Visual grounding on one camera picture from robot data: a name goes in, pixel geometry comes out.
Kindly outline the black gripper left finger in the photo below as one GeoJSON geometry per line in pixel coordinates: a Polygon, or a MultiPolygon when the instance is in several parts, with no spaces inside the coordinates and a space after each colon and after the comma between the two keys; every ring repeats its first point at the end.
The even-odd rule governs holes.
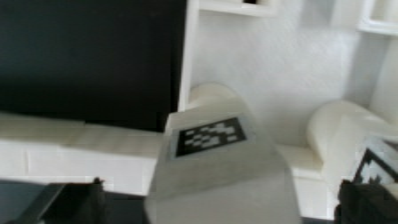
{"type": "Polygon", "coordinates": [[[0,224],[107,224],[104,180],[38,184],[0,179],[0,224]]]}

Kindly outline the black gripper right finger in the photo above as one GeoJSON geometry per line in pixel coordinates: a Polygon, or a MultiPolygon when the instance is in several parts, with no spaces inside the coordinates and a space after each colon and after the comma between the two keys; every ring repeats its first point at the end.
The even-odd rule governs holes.
{"type": "Polygon", "coordinates": [[[338,200],[335,224],[398,224],[398,183],[344,181],[338,200]]]}

